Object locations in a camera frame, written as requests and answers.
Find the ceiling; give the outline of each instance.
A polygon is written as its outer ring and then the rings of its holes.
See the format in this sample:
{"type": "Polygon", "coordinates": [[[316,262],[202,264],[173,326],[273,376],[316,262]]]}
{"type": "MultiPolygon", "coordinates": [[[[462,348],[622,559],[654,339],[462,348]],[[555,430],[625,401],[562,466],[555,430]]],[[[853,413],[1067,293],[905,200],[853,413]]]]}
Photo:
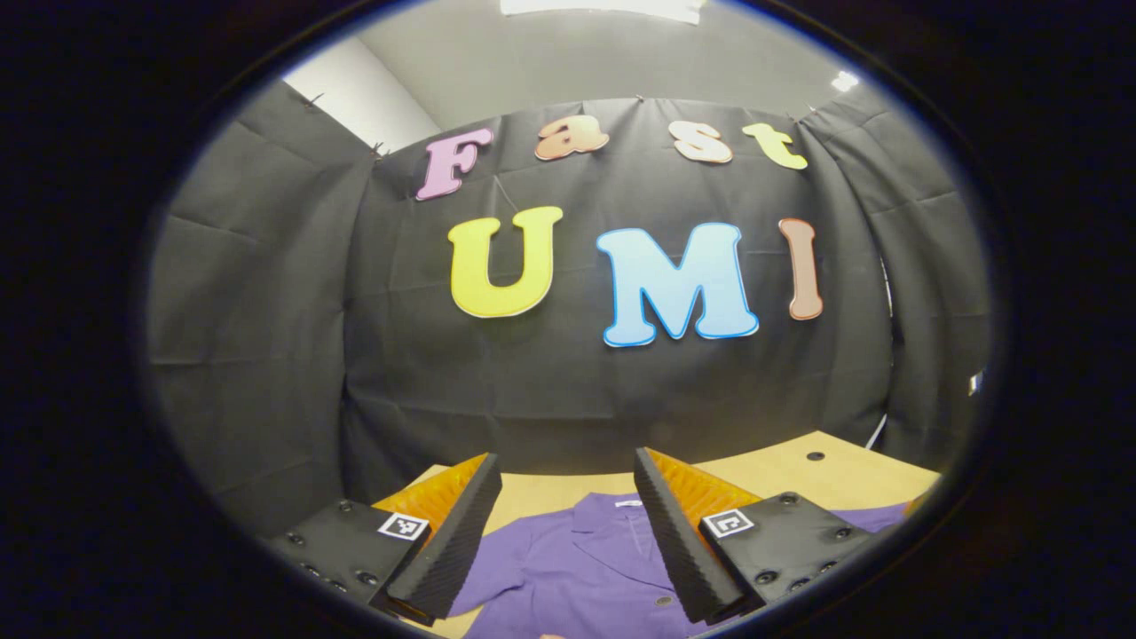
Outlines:
{"type": "Polygon", "coordinates": [[[854,70],[722,0],[698,26],[620,11],[506,17],[499,0],[410,2],[357,34],[442,130],[586,99],[707,100],[801,117],[854,70]]]}

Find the purple shirt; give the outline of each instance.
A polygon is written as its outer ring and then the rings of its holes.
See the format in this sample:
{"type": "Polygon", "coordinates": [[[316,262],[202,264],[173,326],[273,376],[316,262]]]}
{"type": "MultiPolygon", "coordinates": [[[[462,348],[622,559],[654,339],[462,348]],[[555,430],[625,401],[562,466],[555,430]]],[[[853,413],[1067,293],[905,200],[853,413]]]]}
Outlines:
{"type": "MultiPolygon", "coordinates": [[[[680,639],[707,630],[686,620],[638,496],[591,493],[574,508],[523,517],[482,539],[450,616],[485,604],[466,639],[680,639]]],[[[834,511],[876,532],[903,504],[834,511]]]]}

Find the ceiling light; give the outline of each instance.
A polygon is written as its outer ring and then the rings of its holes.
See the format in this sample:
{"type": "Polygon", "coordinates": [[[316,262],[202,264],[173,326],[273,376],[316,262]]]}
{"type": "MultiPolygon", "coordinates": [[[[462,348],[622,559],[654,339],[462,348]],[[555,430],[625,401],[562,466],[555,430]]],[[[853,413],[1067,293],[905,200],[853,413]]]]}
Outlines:
{"type": "Polygon", "coordinates": [[[632,11],[686,24],[699,24],[699,9],[707,0],[501,0],[507,16],[563,9],[632,11]]]}
{"type": "Polygon", "coordinates": [[[840,75],[836,76],[836,80],[833,81],[833,86],[840,91],[847,91],[857,84],[860,84],[860,78],[844,70],[842,70],[840,75]]]}

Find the white wall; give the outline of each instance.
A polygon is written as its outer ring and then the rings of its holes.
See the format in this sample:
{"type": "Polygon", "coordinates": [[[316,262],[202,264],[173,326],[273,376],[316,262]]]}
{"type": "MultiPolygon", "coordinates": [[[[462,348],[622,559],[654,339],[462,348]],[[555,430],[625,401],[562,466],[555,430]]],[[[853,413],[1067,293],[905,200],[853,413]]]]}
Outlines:
{"type": "Polygon", "coordinates": [[[358,38],[348,38],[295,67],[284,82],[358,135],[395,151],[441,132],[410,92],[358,38]]]}

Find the pink letter f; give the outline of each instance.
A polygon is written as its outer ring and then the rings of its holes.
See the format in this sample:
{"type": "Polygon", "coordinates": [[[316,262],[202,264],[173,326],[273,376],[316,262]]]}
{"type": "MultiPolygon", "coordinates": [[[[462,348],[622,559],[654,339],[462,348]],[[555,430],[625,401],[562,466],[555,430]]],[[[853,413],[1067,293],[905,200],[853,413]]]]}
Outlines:
{"type": "Polygon", "coordinates": [[[492,141],[493,132],[479,128],[427,144],[429,165],[426,167],[426,183],[418,190],[416,199],[428,200],[460,189],[461,180],[453,176],[454,167],[460,168],[462,173],[469,173],[477,161],[477,144],[484,147],[492,141]]]}

